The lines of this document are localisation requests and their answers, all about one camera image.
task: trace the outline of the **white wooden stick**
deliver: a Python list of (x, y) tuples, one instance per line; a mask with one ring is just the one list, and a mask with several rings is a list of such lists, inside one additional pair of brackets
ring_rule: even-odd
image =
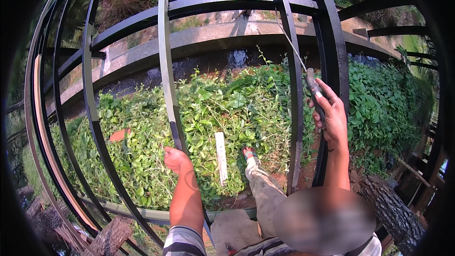
[(215, 133), (215, 140), (217, 143), (217, 159), (218, 167), (220, 169), (220, 183), (224, 186), (224, 181), (228, 178), (228, 166), (226, 165), (226, 149), (224, 148), (224, 133)]

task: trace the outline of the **concrete ledge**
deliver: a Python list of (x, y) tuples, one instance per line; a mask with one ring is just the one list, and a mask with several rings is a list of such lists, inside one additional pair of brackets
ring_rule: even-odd
[[(317, 45), (314, 26), (311, 23), (295, 22), (299, 46)], [(363, 52), (364, 55), (387, 60), (390, 56), (399, 58), (400, 54), (392, 48), (368, 41), (367, 38), (344, 31), (347, 51)], [(170, 35), (173, 60), (229, 48), (246, 48), (259, 44), (286, 44), (281, 29), (272, 20), (209, 24), (186, 29)], [(122, 52), (119, 48), (107, 47), (106, 59), (92, 70), (93, 88), (118, 80), (132, 73), (159, 65), (158, 39), (151, 40)], [(83, 97), (82, 79), (72, 84), (60, 96), (63, 105), (71, 105)], [(47, 114), (55, 111), (54, 103), (47, 108)]]

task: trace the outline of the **gray pants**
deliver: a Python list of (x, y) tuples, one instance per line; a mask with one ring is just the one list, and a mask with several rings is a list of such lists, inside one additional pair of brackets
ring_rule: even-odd
[[(276, 236), (272, 217), (275, 208), (286, 198), (275, 178), (261, 167), (257, 157), (247, 160), (245, 175), (256, 200), (258, 222), (251, 220), (242, 210), (228, 210), (215, 217), (211, 226), (217, 256), (228, 255), (228, 250), (240, 250), (262, 239)], [(262, 237), (259, 235), (258, 223)]]

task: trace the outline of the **foot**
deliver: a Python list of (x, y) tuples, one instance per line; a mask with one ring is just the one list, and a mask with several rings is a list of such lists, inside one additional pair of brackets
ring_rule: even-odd
[(243, 157), (245, 158), (246, 161), (248, 161), (248, 158), (250, 157), (257, 157), (258, 154), (256, 153), (256, 150), (252, 147), (247, 147), (247, 146), (244, 146), (242, 148), (242, 154), (243, 154)]

